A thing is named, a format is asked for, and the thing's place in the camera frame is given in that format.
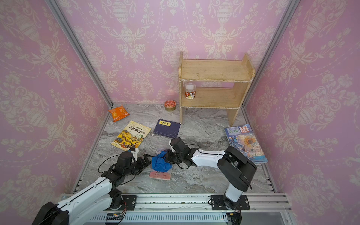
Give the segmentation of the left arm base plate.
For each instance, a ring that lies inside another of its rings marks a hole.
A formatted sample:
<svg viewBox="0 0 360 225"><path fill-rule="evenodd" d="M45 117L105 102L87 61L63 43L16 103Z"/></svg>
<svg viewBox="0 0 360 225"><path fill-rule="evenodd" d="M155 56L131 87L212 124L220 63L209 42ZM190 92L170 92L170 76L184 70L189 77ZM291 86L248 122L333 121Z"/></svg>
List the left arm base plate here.
<svg viewBox="0 0 360 225"><path fill-rule="evenodd" d="M117 196L112 200L108 210L112 211L134 211L136 206L136 195Z"/></svg>

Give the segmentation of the blue cloth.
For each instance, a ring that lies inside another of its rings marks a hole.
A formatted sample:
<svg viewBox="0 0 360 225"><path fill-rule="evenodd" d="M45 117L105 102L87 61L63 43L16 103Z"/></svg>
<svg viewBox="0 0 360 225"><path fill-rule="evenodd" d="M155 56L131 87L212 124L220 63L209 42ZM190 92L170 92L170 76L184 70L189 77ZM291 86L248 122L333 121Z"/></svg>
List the blue cloth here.
<svg viewBox="0 0 360 225"><path fill-rule="evenodd" d="M154 171L167 173L172 169L172 165L165 161L167 151L162 151L151 159L151 166Z"/></svg>

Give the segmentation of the colourful sunflower magazine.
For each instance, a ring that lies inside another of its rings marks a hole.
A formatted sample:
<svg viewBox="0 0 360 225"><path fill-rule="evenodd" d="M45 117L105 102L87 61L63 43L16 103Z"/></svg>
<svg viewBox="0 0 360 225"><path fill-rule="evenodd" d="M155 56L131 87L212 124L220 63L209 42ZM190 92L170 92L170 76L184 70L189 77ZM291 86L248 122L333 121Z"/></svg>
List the colourful sunflower magazine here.
<svg viewBox="0 0 360 225"><path fill-rule="evenodd" d="M225 128L230 146L240 151L255 165L268 162L255 134L249 124Z"/></svg>

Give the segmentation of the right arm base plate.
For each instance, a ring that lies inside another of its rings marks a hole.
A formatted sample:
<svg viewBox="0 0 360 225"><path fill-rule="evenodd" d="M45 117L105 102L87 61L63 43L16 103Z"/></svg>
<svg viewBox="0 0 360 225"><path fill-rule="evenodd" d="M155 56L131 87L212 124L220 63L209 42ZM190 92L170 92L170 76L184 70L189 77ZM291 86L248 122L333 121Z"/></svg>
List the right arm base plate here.
<svg viewBox="0 0 360 225"><path fill-rule="evenodd" d="M224 210L233 210L233 211L248 211L250 210L250 205L248 197L246 195L241 195L238 201L232 202L225 195L211 195L208 204L212 207L213 211L224 211Z"/></svg>

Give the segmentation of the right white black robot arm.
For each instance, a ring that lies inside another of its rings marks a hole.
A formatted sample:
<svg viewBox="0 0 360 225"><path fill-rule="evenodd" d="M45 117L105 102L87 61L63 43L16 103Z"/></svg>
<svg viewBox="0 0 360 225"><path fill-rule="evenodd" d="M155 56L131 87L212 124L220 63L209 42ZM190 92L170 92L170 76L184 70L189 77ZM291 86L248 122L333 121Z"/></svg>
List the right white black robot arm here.
<svg viewBox="0 0 360 225"><path fill-rule="evenodd" d="M225 151L205 151L201 148L190 148L181 138L173 138L166 152L167 163L180 165L184 163L190 167L211 167L219 169L229 185L224 199L235 204L244 192L252 189L251 182L257 171L257 166L234 147L229 146Z"/></svg>

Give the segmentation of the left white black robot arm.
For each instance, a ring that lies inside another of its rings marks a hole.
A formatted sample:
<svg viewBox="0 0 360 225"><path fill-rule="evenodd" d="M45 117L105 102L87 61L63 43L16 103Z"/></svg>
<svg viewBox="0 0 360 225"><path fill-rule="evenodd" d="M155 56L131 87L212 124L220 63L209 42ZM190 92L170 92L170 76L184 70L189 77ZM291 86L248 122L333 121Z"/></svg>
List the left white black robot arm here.
<svg viewBox="0 0 360 225"><path fill-rule="evenodd" d="M118 155L117 162L91 185L58 203L48 202L37 213L34 225L83 225L96 214L110 210L127 210L118 186L129 175L136 177L151 164L150 155L135 159L131 152Z"/></svg>

